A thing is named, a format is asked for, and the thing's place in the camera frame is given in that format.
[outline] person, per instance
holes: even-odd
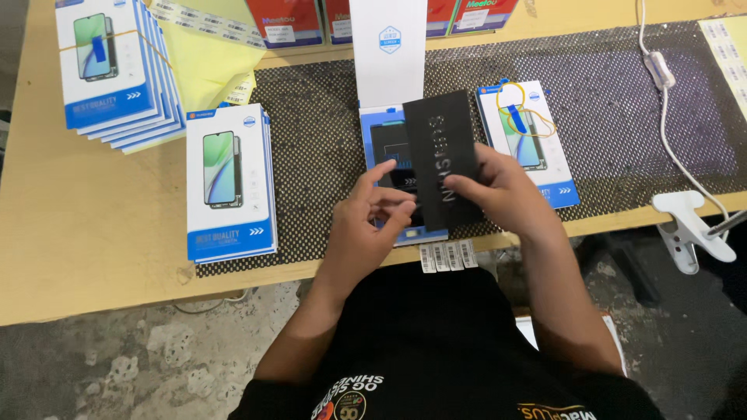
[[[379,268],[415,210],[410,194],[376,186],[387,161],[335,206],[313,286],[229,419],[662,418],[623,376],[555,211],[513,158],[475,150],[480,183],[444,185],[520,238],[539,351],[488,271]]]

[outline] hand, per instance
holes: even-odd
[[[314,286],[325,288],[338,302],[381,265],[397,236],[411,223],[415,196],[374,187],[396,166],[394,159],[378,164],[358,178],[347,200],[335,205],[329,243]],[[371,224],[375,217],[386,221],[384,227]]]
[[[482,185],[461,175],[449,175],[444,185],[475,202],[495,224],[524,240],[563,231],[560,219],[524,168],[511,156],[492,147],[474,145]]]

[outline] wooden desk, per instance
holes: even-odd
[[[747,10],[747,0],[659,0],[649,22]],[[631,1],[521,3],[495,34],[428,41],[429,49],[635,25]],[[31,1],[0,188],[0,325],[47,321],[313,277],[319,261],[197,278],[187,260],[185,143],[124,156],[66,130],[52,0]],[[347,47],[269,52],[260,68],[352,58]],[[747,208],[747,192],[720,197]],[[715,214],[707,204],[700,214]],[[565,224],[585,235],[667,221],[651,207]],[[475,239],[477,250],[516,244],[511,234]],[[394,250],[385,264],[415,261]]]

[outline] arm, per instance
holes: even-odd
[[[389,254],[397,236],[410,224],[415,198],[392,188],[374,187],[396,161],[377,165],[363,174],[350,198],[335,206],[329,244],[309,295],[301,302],[259,361],[254,378],[305,383],[335,335],[345,300]],[[370,221],[387,220],[377,229]]]
[[[444,183],[521,240],[540,351],[578,368],[622,375],[615,342],[586,291],[557,214],[512,157],[482,144],[475,151],[484,185],[457,175]]]

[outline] white box lid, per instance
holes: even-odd
[[[427,0],[350,0],[360,108],[423,99]]]

